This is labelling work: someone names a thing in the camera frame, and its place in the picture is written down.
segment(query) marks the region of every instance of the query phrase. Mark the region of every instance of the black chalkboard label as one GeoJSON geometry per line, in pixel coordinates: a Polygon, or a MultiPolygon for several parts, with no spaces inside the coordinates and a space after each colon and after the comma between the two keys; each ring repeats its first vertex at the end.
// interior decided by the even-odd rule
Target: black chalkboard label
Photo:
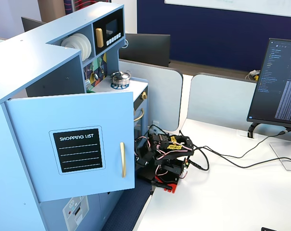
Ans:
{"type": "Polygon", "coordinates": [[[98,128],[53,134],[63,173],[102,167],[98,128]]]}

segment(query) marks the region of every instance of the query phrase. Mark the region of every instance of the desk divider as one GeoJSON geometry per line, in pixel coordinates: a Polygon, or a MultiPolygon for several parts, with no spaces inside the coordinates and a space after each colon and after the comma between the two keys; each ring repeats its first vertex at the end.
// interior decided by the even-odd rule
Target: desk divider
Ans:
{"type": "MultiPolygon", "coordinates": [[[[200,73],[192,78],[188,119],[248,131],[247,115],[256,82],[200,73]]],[[[255,133],[276,135],[284,127],[259,125],[255,133]]],[[[291,141],[291,133],[281,136],[291,141]]]]}
{"type": "Polygon", "coordinates": [[[148,86],[148,124],[175,131],[178,128],[183,75],[169,67],[121,60],[119,70],[146,79],[148,86]]]}

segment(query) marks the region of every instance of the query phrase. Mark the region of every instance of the computer monitor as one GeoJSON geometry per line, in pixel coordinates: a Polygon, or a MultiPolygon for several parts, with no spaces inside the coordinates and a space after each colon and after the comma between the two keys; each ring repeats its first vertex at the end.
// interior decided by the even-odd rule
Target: computer monitor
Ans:
{"type": "Polygon", "coordinates": [[[120,59],[169,67],[170,35],[126,34],[127,48],[120,48],[120,59]]]}
{"type": "Polygon", "coordinates": [[[30,19],[30,18],[25,18],[25,17],[21,17],[21,21],[22,21],[22,24],[24,26],[25,32],[46,24],[44,22],[37,21],[34,19],[30,19]]]}
{"type": "MultiPolygon", "coordinates": [[[[248,122],[291,128],[291,40],[270,39],[248,122]]],[[[278,157],[291,158],[291,142],[272,142],[278,157]]],[[[291,170],[290,161],[282,161],[291,170]]]]}

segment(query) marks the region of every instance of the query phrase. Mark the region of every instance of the shelf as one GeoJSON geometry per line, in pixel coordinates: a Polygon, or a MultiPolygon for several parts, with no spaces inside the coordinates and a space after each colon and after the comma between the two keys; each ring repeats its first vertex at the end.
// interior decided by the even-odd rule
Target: shelf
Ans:
{"type": "Polygon", "coordinates": [[[73,32],[73,33],[71,33],[71,34],[68,35],[68,36],[62,37],[62,38],[56,40],[55,42],[53,42],[53,43],[51,43],[51,44],[52,44],[52,45],[56,45],[56,46],[60,46],[64,39],[66,39],[67,37],[69,37],[69,36],[71,36],[71,35],[74,35],[74,34],[76,34],[76,33],[80,33],[80,34],[85,35],[85,36],[89,39],[89,41],[90,41],[90,43],[91,43],[91,55],[89,56],[88,59],[86,59],[85,61],[82,62],[82,65],[83,65],[83,66],[86,66],[86,65],[89,64],[90,61],[93,60],[94,57],[95,57],[95,44],[94,44],[93,25],[92,25],[92,24],[87,25],[87,26],[85,26],[85,27],[79,29],[79,30],[77,30],[77,31],[75,31],[75,32],[73,32]]]}

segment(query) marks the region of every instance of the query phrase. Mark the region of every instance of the microwave handle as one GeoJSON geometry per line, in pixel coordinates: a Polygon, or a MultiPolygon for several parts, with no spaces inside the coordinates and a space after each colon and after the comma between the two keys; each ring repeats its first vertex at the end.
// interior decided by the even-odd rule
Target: microwave handle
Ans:
{"type": "Polygon", "coordinates": [[[102,48],[103,47],[102,29],[96,28],[95,32],[96,32],[97,47],[102,48]]]}

